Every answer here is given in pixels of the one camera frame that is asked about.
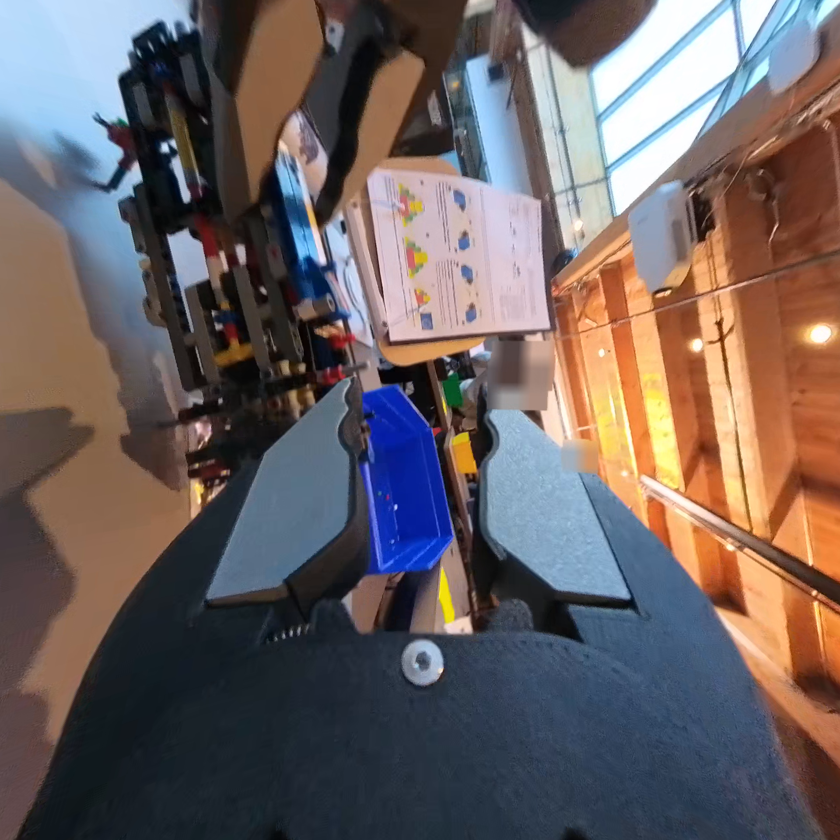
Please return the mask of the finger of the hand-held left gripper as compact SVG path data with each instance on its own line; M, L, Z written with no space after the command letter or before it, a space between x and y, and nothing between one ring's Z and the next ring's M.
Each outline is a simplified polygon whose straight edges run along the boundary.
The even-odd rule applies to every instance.
M259 200L280 130L324 45L313 1L212 1L210 90L217 193L226 217Z
M331 218L365 187L391 155L425 65L401 49L358 49L339 100L339 131L315 203L316 218Z

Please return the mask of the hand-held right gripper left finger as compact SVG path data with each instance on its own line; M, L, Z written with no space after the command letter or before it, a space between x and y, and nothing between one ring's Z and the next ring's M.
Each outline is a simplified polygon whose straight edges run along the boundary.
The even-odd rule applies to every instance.
M263 455L205 595L210 607L344 599L371 558L362 388L334 386Z

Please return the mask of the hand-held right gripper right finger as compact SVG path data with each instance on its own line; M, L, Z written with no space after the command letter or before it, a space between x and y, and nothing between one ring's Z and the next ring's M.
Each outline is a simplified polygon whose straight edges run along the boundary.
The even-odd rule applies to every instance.
M572 453L524 412L489 410L479 528L499 560L517 563L573 604L629 604L631 592Z

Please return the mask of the toy brick car model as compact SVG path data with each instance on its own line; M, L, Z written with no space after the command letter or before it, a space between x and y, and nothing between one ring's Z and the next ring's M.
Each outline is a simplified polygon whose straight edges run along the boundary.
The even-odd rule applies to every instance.
M206 491L262 456L323 392L349 375L353 339L334 261L319 227L320 196L306 179L320 152L307 114L292 112L269 150L255 195L239 194L244 135L218 78L209 26L158 21L133 38L119 77L126 119L94 114L122 157L103 193L137 166L119 213L140 255L143 311L167 331L178 375L202 400L178 414L206 432L187 451L190 480Z

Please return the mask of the grey desk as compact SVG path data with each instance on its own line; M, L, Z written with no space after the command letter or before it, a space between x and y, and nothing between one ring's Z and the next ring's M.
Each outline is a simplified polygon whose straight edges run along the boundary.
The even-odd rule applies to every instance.
M2 838L89 660L190 519L185 402L105 182L132 38L188 2L2 2Z

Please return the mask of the blue storage bin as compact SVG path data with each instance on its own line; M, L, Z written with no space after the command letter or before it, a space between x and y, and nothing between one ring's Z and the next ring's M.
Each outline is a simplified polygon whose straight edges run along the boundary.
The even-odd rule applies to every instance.
M433 429L397 385L362 399L370 428L361 465L371 531L367 572L429 571L455 536Z

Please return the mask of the printed instruction sheet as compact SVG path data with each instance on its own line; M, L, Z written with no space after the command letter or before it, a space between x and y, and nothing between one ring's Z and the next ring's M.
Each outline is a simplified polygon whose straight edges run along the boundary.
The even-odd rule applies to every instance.
M549 329L537 199L406 169L376 169L366 189L389 340Z

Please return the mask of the black metal rod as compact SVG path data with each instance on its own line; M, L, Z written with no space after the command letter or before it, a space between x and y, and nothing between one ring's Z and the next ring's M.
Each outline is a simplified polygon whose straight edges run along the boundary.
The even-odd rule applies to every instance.
M640 476L638 483L646 497L661 502L693 526L708 532L727 550L744 554L765 570L827 607L830 612L839 614L839 583L834 578L650 476Z

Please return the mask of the tall glass window wall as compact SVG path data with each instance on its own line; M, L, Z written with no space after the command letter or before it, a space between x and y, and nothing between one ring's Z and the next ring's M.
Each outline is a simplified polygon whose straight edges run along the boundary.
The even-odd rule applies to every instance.
M774 43L838 1L663 1L590 73L612 210L625 211L767 77Z

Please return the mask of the white wall-mounted box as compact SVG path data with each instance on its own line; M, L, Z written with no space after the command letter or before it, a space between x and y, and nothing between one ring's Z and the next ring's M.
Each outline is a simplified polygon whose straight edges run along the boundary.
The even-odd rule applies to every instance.
M821 37L813 18L790 21L773 42L767 80L771 93L779 95L808 74L821 53Z
M659 185L627 222L638 278L653 298L667 296L688 276L698 242L690 191L681 181Z

